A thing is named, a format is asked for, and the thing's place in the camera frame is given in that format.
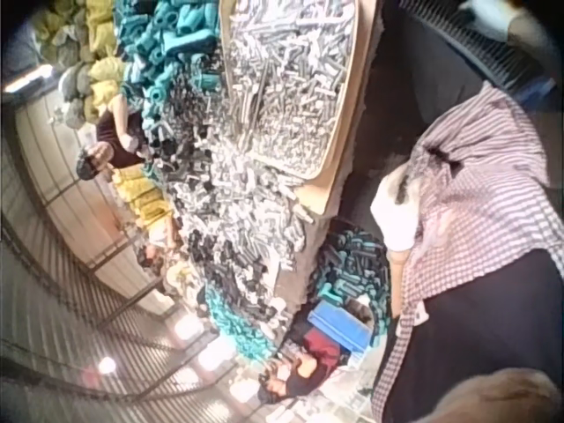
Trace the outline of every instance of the vendor stall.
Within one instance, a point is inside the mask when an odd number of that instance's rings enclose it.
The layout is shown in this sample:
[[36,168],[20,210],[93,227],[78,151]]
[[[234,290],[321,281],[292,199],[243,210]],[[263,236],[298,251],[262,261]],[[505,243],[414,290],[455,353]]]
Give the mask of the vendor stall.
[[143,110],[145,175],[180,227],[167,267],[190,263],[165,283],[192,311],[204,290],[239,353],[265,360],[307,300],[352,169],[376,4],[153,6],[122,1],[115,21],[122,92]]

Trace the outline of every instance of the hand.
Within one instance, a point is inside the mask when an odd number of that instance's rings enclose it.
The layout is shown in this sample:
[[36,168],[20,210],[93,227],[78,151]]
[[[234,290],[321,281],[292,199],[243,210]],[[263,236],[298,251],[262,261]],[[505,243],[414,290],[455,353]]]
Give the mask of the hand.
[[382,179],[370,205],[370,211],[382,230],[384,244],[391,251],[411,249],[419,225],[419,180],[406,187],[403,203],[396,204],[407,165],[403,164]]
[[127,151],[127,152],[135,152],[135,150],[137,149],[137,147],[139,146],[139,141],[137,140],[137,138],[132,137],[130,134],[128,134],[127,132],[120,135],[119,136],[120,139],[120,143],[122,144],[122,147]]
[[167,243],[167,247],[169,251],[174,251],[178,248],[178,244],[176,243],[176,241],[169,241]]
[[509,24],[526,12],[509,0],[467,0],[460,10],[472,11],[475,16],[471,27],[492,40],[507,42]]

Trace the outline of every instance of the black shirt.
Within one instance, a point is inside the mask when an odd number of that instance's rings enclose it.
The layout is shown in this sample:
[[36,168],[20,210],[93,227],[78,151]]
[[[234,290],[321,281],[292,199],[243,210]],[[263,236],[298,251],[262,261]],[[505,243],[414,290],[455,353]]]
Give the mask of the black shirt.
[[[562,390],[562,279],[544,250],[425,301],[384,409],[384,422],[429,414],[460,382],[508,367],[544,372]],[[382,361],[395,342],[389,328]]]
[[[132,137],[137,137],[140,143],[145,141],[145,134],[141,128],[141,122],[141,113],[134,113],[128,117],[128,133]],[[96,124],[96,139],[98,141],[105,141],[114,148],[114,157],[109,161],[109,164],[116,169],[123,169],[145,163],[145,161],[135,153],[128,152],[123,148],[115,130],[114,115],[108,110],[102,114]]]
[[298,375],[298,371],[293,369],[286,380],[286,394],[289,397],[309,395],[325,381],[328,371],[328,367],[319,361],[317,362],[317,367],[315,367],[314,372],[309,377],[300,376]]

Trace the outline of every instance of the pink checkered fabric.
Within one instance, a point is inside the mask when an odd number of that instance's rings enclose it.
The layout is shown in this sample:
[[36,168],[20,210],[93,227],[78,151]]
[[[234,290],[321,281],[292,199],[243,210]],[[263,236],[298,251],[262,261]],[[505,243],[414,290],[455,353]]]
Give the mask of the pink checkered fabric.
[[[429,149],[462,164],[456,177]],[[564,275],[564,226],[543,191],[545,153],[528,117],[507,94],[485,83],[478,95],[433,123],[414,147],[409,167],[411,180],[422,178],[421,236],[404,268],[400,331],[373,396],[376,421],[382,421],[420,301],[533,249],[548,251]]]

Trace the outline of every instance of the blue plastic crate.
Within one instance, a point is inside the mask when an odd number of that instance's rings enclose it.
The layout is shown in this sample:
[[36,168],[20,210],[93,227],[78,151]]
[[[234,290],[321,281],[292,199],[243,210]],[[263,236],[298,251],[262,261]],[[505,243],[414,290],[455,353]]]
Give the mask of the blue plastic crate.
[[321,301],[309,313],[308,320],[352,353],[361,353],[370,344],[372,331],[344,308],[335,307],[327,301]]

